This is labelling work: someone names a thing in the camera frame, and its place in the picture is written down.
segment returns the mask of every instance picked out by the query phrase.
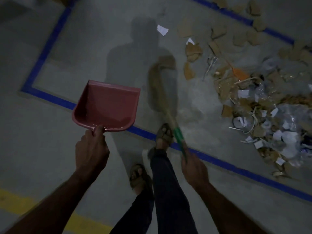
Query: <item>dark pants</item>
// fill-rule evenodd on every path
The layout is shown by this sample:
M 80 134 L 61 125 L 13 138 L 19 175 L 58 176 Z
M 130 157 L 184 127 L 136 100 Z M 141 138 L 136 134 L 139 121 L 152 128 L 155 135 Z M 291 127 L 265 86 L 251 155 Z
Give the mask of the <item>dark pants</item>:
M 151 159 L 153 171 L 154 196 L 144 190 L 133 202 L 130 209 L 112 229 L 115 233 L 147 232 L 152 220 L 154 197 L 158 221 L 158 233 L 192 233 L 196 234 L 196 226 L 186 199 L 166 151 L 156 149 Z

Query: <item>gray floor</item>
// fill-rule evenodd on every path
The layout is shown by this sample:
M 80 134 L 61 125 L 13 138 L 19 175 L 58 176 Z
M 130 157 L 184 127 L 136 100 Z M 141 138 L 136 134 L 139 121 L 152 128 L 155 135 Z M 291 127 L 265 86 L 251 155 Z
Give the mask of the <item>gray floor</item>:
M 263 7 L 263 19 L 270 27 L 310 41 L 312 19 L 308 0 L 258 1 Z M 230 5 L 245 2 L 228 0 Z M 15 16 L 6 19 L 0 14 L 0 187 L 40 200 L 73 172 L 75 143 L 84 129 L 72 122 L 70 111 L 18 93 L 62 13 L 62 6 L 48 1 L 35 10 L 12 3 L 9 7 Z M 197 78 L 191 81 L 185 80 L 182 69 L 186 39 L 178 38 L 176 33 L 177 24 L 185 16 L 193 22 L 194 40 L 205 50 L 193 65 Z M 244 136 L 227 128 L 230 120 L 220 119 L 222 105 L 212 79 L 201 81 L 205 58 L 210 53 L 206 44 L 210 28 L 218 23 L 228 26 L 227 36 L 220 40 L 222 50 L 238 65 L 259 65 L 263 57 L 274 55 L 286 46 L 263 34 L 263 44 L 258 47 L 233 48 L 232 33 L 248 28 L 190 0 L 81 0 L 35 86 L 73 102 L 78 100 L 88 79 L 139 87 L 141 96 L 135 125 L 155 133 L 161 119 L 149 103 L 147 70 L 159 55 L 172 54 L 177 70 L 165 72 L 163 77 L 169 79 L 168 94 L 171 103 L 177 105 L 177 118 L 188 144 L 271 178 L 274 168 L 263 163 L 252 145 L 240 143 Z M 155 31 L 157 24 L 169 28 L 165 37 Z M 153 144 L 128 132 L 108 133 L 107 143 L 111 150 L 108 165 L 80 202 L 77 212 L 113 226 L 135 198 L 127 171 L 134 162 L 141 161 L 142 151 Z M 198 232 L 217 233 L 208 210 L 183 178 L 179 154 L 172 150 L 169 157 L 189 199 Z M 207 166 L 216 188 L 267 229 L 274 233 L 311 232 L 310 203 Z M 312 194 L 309 174 L 299 170 L 296 176 L 300 181 L 281 182 Z M 10 215 L 0 213 L 2 220 L 8 220 L 0 222 L 1 229 L 14 220 Z M 156 232 L 154 210 L 149 233 Z

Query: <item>red dustpan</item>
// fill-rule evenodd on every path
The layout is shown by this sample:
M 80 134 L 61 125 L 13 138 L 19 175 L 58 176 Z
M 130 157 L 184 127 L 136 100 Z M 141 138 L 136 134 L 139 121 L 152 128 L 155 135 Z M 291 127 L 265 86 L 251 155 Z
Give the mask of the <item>red dustpan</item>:
M 135 122 L 140 89 L 89 80 L 73 110 L 72 119 L 79 126 L 105 131 L 123 131 Z

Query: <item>yellow painted line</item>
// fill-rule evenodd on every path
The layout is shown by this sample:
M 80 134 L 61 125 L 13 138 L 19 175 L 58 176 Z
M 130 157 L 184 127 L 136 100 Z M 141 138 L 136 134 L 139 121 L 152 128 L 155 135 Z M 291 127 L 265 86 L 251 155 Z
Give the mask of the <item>yellow painted line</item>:
M 0 209 L 4 209 L 7 212 L 23 215 L 36 204 L 31 198 L 21 197 L 0 189 Z M 112 227 L 73 213 L 65 230 L 75 234 L 108 234 Z

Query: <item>hand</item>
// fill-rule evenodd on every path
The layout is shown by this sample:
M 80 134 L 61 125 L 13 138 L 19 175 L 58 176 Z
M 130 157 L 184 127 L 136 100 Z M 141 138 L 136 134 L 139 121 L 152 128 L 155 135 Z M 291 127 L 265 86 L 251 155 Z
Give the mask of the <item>hand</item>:
M 103 126 L 98 126 L 94 133 L 92 130 L 86 130 L 85 135 L 76 144 L 76 173 L 82 179 L 96 179 L 105 168 L 109 154 Z
M 209 184 L 207 168 L 195 154 L 191 154 L 185 142 L 183 142 L 182 146 L 187 159 L 187 161 L 185 161 L 184 156 L 182 156 L 181 164 L 183 175 L 194 190 L 198 191 L 198 189 Z

